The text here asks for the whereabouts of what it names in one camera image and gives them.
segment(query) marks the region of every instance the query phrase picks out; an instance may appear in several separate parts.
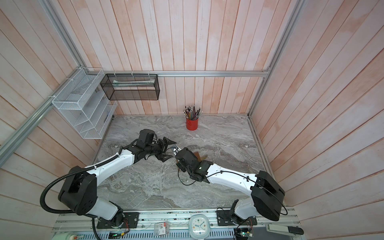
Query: gray marble surface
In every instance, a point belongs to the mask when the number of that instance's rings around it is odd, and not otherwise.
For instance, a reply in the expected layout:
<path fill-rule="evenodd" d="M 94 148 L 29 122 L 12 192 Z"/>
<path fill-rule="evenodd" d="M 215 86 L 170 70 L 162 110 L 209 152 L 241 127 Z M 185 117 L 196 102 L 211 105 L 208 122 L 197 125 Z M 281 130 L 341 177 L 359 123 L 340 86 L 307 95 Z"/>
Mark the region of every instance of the gray marble surface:
<path fill-rule="evenodd" d="M 139 137 L 142 129 L 152 129 L 158 138 L 167 137 L 180 148 L 187 147 L 207 160 L 240 172 L 264 170 L 252 137 L 247 117 L 242 115 L 201 116 L 199 127 L 189 131 L 184 116 L 118 116 L 110 126 L 100 149 L 101 161 Z M 124 209 L 164 209 L 230 207 L 236 199 L 247 196 L 219 184 L 196 182 L 184 186 L 177 177 L 176 160 L 162 163 L 154 156 L 120 170 L 98 187 L 98 196 Z M 192 183 L 180 171 L 186 184 Z"/>

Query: wood panel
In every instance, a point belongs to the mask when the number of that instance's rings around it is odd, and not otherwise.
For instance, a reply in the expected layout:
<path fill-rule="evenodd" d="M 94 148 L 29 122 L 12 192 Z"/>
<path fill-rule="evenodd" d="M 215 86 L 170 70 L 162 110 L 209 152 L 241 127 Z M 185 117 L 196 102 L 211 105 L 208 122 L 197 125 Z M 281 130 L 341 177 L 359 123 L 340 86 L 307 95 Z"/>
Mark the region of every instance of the wood panel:
<path fill-rule="evenodd" d="M 106 71 L 266 69 L 296 2 L 53 0 L 87 67 Z M 182 114 L 190 104 L 202 107 L 204 113 L 247 113 L 259 82 L 258 78 L 161 81 L 160 100 L 119 101 L 117 114 Z"/>
<path fill-rule="evenodd" d="M 70 1 L 61 3 L 65 7 L 71 4 Z M 93 7 L 92 11 L 100 13 L 99 5 Z M 92 18 L 87 18 L 87 24 L 91 24 L 90 20 L 93 23 Z M 71 17 L 70 21 L 73 24 L 76 19 Z M 98 19 L 98 24 L 105 27 L 106 22 Z M 101 39 L 104 44 L 110 44 L 107 47 L 113 47 L 107 30 Z M 77 38 L 73 41 L 81 46 Z M 0 144 L 4 144 L 65 81 L 77 63 L 39 1 L 1 1 L 0 42 Z M 79 52 L 90 63 L 85 52 L 82 49 Z M 96 141 L 83 140 L 55 110 L 51 110 L 0 169 L 3 238 L 26 235 L 31 239 L 48 238 L 57 215 L 40 207 L 41 192 L 72 167 L 90 164 L 96 147 Z M 67 209 L 57 200 L 62 184 L 55 185 L 46 197 L 47 204 L 54 209 Z"/>
<path fill-rule="evenodd" d="M 252 116 L 307 239 L 382 238 L 383 11 L 307 2 Z"/>

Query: light blue clock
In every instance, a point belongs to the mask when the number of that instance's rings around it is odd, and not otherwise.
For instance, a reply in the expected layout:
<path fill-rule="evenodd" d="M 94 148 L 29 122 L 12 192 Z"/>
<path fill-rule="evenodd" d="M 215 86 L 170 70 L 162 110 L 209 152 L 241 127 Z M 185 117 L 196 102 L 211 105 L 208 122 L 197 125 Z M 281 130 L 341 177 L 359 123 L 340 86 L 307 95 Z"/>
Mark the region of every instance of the light blue clock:
<path fill-rule="evenodd" d="M 211 231 L 208 218 L 203 214 L 193 215 L 189 219 L 188 228 L 189 235 L 197 240 L 207 238 Z"/>

